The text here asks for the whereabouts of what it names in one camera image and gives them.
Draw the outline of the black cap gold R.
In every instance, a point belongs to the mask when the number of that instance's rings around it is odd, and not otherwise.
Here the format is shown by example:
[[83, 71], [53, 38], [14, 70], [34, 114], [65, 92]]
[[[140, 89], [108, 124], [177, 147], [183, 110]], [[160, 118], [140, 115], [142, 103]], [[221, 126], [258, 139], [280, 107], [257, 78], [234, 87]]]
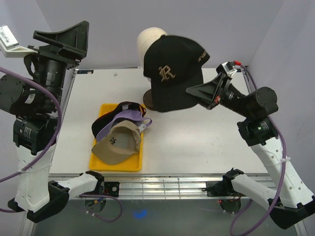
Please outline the black cap gold R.
[[196, 41], [163, 35], [144, 55], [144, 76], [151, 79], [153, 110], [161, 113], [192, 108], [197, 99], [186, 89], [204, 83], [202, 66], [210, 59]]

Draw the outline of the beige baseball cap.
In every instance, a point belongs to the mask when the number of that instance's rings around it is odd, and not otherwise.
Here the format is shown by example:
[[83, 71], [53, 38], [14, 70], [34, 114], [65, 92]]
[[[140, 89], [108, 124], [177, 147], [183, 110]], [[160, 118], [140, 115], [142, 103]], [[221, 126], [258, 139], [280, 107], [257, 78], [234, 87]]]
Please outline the beige baseball cap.
[[138, 126], [129, 120], [123, 120], [94, 145], [92, 153], [107, 165], [117, 165], [139, 153], [140, 143]]

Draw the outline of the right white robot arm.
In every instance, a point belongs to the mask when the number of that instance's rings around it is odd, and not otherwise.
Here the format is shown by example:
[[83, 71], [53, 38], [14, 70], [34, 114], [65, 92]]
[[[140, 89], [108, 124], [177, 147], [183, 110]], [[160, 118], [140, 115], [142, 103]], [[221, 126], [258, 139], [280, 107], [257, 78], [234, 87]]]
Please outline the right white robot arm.
[[315, 212], [315, 195], [305, 186], [290, 159], [279, 131], [269, 119], [276, 112], [277, 95], [269, 87], [261, 87], [248, 95], [239, 92], [231, 77], [219, 73], [212, 81], [188, 88], [186, 92], [211, 110], [222, 105], [245, 117], [238, 122], [238, 131], [248, 147], [258, 156], [273, 183], [272, 190], [254, 181], [244, 172], [231, 169], [222, 180], [206, 191], [217, 195], [245, 195], [267, 210], [274, 223], [288, 229]]

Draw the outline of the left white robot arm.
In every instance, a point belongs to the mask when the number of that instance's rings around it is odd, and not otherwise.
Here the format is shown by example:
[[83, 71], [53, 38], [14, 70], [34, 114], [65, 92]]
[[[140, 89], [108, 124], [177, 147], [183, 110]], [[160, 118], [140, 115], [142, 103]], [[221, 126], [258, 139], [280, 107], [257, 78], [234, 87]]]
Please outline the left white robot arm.
[[89, 22], [65, 30], [36, 30], [42, 46], [21, 46], [8, 26], [0, 28], [0, 49], [7, 58], [22, 58], [28, 78], [2, 68], [0, 108], [15, 116], [13, 142], [18, 152], [19, 184], [7, 211], [26, 212], [38, 223], [61, 212], [82, 194], [100, 196], [104, 177], [87, 171], [63, 181], [49, 180], [49, 171], [62, 124], [61, 99], [66, 71], [76, 68], [88, 51]]

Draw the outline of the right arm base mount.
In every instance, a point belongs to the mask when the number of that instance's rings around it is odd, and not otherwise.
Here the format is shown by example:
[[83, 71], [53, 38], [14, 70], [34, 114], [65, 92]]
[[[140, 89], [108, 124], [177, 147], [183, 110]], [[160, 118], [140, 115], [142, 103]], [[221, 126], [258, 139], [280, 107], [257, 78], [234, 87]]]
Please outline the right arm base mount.
[[207, 181], [206, 187], [201, 189], [202, 192], [206, 192], [208, 197], [234, 197], [238, 198], [242, 194], [236, 192], [232, 185], [221, 181]]

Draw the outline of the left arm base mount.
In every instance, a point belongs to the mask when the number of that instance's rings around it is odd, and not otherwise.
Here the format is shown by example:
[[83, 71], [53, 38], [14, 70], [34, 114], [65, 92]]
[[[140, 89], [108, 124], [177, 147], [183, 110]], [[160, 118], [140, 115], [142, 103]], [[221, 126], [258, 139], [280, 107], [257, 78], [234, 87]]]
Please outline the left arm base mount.
[[105, 181], [100, 185], [100, 194], [104, 196], [118, 197], [120, 183], [118, 181]]

